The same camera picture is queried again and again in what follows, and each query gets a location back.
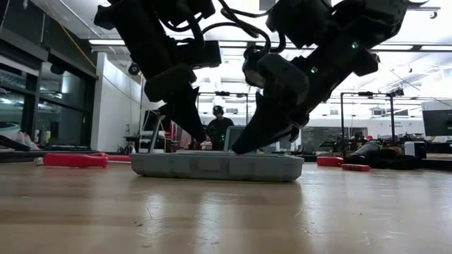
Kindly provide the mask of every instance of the fluorescent light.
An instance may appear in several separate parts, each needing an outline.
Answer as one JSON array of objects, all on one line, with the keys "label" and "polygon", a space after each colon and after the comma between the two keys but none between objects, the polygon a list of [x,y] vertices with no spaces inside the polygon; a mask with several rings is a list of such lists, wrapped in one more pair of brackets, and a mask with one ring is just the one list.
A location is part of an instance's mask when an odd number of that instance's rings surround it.
[{"label": "fluorescent light", "polygon": [[123,40],[90,40],[91,45],[124,46]]},{"label": "fluorescent light", "polygon": [[[263,47],[263,46],[265,46],[265,44],[266,44],[265,42],[256,42],[257,46],[262,46]],[[273,48],[276,48],[277,46],[279,46],[279,42],[272,42],[271,46]],[[286,45],[285,45],[285,48],[286,49],[297,49],[296,46],[293,43],[291,43],[291,42],[287,42]],[[317,48],[317,45],[313,44],[310,47],[303,47],[300,50],[307,50],[307,49],[310,50],[310,49],[315,49],[315,48]]]},{"label": "fluorescent light", "polygon": [[220,47],[246,47],[246,42],[218,42]]},{"label": "fluorescent light", "polygon": [[11,101],[10,99],[4,99],[4,98],[0,98],[0,102],[3,104],[13,104],[13,101]]},{"label": "fluorescent light", "polygon": [[373,50],[411,50],[411,45],[377,45]]},{"label": "fluorescent light", "polygon": [[104,6],[104,7],[111,6],[111,3],[109,3],[107,0],[99,0],[98,3],[99,3],[99,5]]},{"label": "fluorescent light", "polygon": [[452,51],[451,46],[422,46],[421,50]]}]

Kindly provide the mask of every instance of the white wall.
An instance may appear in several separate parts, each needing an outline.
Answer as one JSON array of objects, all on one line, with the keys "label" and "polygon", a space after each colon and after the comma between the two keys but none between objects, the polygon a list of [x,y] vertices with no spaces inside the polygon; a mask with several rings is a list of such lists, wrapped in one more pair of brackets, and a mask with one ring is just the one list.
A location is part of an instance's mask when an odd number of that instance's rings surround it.
[{"label": "white wall", "polygon": [[126,144],[127,125],[131,135],[138,132],[141,86],[110,63],[105,53],[98,54],[97,71],[91,148],[116,152]]},{"label": "white wall", "polygon": [[[395,134],[403,133],[423,133],[425,134],[424,122],[422,118],[401,118],[395,117]],[[309,120],[308,127],[340,127],[340,117],[322,116],[314,117]],[[346,117],[344,127],[349,128],[367,128],[367,135],[376,138],[378,135],[391,134],[390,117]]]}]

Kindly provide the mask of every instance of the wooden surface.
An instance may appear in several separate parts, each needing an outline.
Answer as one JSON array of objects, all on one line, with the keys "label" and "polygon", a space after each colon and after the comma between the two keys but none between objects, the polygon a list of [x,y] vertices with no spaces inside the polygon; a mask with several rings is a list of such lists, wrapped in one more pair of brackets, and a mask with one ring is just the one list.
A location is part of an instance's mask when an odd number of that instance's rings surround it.
[{"label": "wooden surface", "polygon": [[452,155],[450,155],[450,154],[427,154],[427,159],[452,160]]},{"label": "wooden surface", "polygon": [[0,253],[451,253],[451,186],[315,164],[293,184],[0,164]]}]

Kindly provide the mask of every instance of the black cable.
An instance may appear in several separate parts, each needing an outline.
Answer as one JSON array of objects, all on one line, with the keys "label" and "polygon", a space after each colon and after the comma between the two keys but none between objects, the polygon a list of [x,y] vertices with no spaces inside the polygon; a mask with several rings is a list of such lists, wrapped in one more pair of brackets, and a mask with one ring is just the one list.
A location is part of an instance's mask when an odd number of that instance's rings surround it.
[{"label": "black cable", "polygon": [[[207,26],[206,28],[203,29],[202,33],[205,34],[208,31],[212,30],[213,28],[219,28],[219,27],[222,27],[222,26],[232,26],[232,27],[235,27],[235,28],[241,28],[239,24],[234,23],[234,22],[220,22],[220,23],[216,23],[216,24],[212,24],[212,25]],[[271,48],[270,37],[264,31],[262,31],[259,28],[256,28],[256,27],[253,26],[253,29],[256,30],[256,34],[257,35],[261,35],[266,41],[265,46],[260,47],[259,49],[261,51],[263,51],[263,52],[269,52],[270,48]]]},{"label": "black cable", "polygon": [[270,10],[268,10],[268,11],[266,11],[266,12],[263,12],[263,13],[249,13],[249,12],[246,12],[246,11],[239,11],[239,10],[236,10],[236,9],[233,9],[233,8],[231,8],[230,10],[231,10],[231,12],[233,12],[234,14],[238,14],[238,15],[241,15],[241,16],[245,16],[245,17],[248,17],[248,18],[260,18],[260,17],[264,17],[264,16],[267,16],[267,15],[271,12],[271,8],[270,8]]},{"label": "black cable", "polygon": [[222,27],[222,26],[232,26],[232,27],[235,27],[235,28],[240,28],[239,25],[234,23],[234,22],[220,22],[220,23],[215,23],[215,24],[212,24],[212,25],[208,25],[201,32],[203,34],[205,34],[208,31],[212,30],[213,28],[219,28],[219,27]]},{"label": "black cable", "polygon": [[[203,16],[200,15],[199,17],[196,18],[196,22],[199,23],[199,21],[201,21],[202,19],[203,19]],[[168,22],[163,22],[163,21],[162,21],[162,23],[163,23],[163,25],[164,25],[166,28],[168,28],[168,29],[170,29],[171,31],[174,31],[174,32],[185,32],[185,31],[190,30],[190,25],[186,25],[186,26],[184,26],[184,27],[177,28],[177,27],[175,27],[175,26],[169,24]]]},{"label": "black cable", "polygon": [[285,35],[281,32],[278,32],[278,37],[280,39],[280,44],[276,48],[271,48],[270,53],[281,53],[285,49]]},{"label": "black cable", "polygon": [[193,38],[185,38],[185,39],[177,41],[177,44],[179,44],[179,43],[192,43],[194,41],[195,41],[195,39],[193,39]]},{"label": "black cable", "polygon": [[221,6],[223,7],[220,12],[225,18],[231,20],[234,23],[237,23],[239,25],[239,27],[241,29],[243,29],[243,31],[245,31],[249,36],[251,36],[253,38],[258,37],[258,35],[250,29],[250,26],[251,26],[250,24],[248,24],[248,23],[238,19],[238,17],[236,17],[236,15],[231,10],[231,8],[226,4],[225,0],[218,0],[218,1],[220,2]]},{"label": "black cable", "polygon": [[177,8],[184,14],[186,21],[188,22],[189,27],[193,32],[196,43],[204,47],[204,36],[201,32],[201,28],[199,27],[198,21],[196,20],[195,16],[191,12],[191,9],[186,5],[185,0],[178,0]]}]

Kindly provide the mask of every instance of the red handle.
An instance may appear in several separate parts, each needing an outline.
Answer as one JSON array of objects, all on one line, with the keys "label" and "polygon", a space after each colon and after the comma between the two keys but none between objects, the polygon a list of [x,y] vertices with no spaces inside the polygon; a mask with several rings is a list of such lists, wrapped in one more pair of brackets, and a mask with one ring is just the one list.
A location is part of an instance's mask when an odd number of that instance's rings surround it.
[{"label": "red handle", "polygon": [[106,168],[108,158],[105,156],[68,155],[48,153],[44,156],[44,165],[53,167],[102,167]]},{"label": "red handle", "polygon": [[108,157],[108,154],[106,154],[106,153],[104,153],[104,152],[95,152],[95,153],[91,153],[91,154],[68,153],[68,154],[65,154],[65,155],[76,155],[76,156],[78,156],[78,155],[87,155],[87,156],[101,156],[101,157],[103,156],[103,157]]},{"label": "red handle", "polygon": [[130,162],[130,156],[128,155],[108,155],[109,162]]}]

